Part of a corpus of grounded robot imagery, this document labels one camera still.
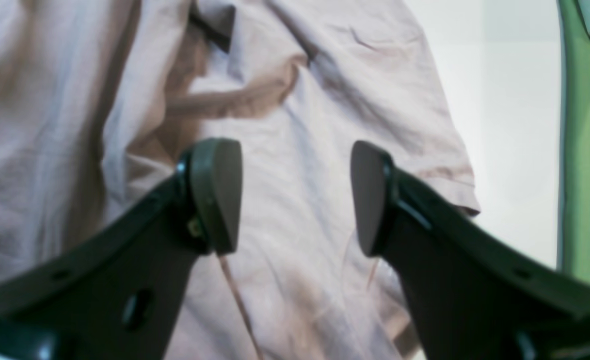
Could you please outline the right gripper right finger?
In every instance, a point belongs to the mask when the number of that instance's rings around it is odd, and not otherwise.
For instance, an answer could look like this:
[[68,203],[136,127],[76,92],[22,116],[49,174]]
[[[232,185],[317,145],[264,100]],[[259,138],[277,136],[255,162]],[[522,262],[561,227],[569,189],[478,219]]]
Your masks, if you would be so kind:
[[389,153],[350,153],[359,246],[400,278],[428,360],[590,360],[590,285],[487,234]]

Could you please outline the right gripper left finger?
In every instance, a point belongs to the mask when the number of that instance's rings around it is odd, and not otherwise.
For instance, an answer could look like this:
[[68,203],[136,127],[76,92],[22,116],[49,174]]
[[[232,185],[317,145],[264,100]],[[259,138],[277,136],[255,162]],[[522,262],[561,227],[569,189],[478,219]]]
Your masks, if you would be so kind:
[[211,137],[73,250],[0,284],[0,358],[161,360],[201,256],[236,251],[241,143]]

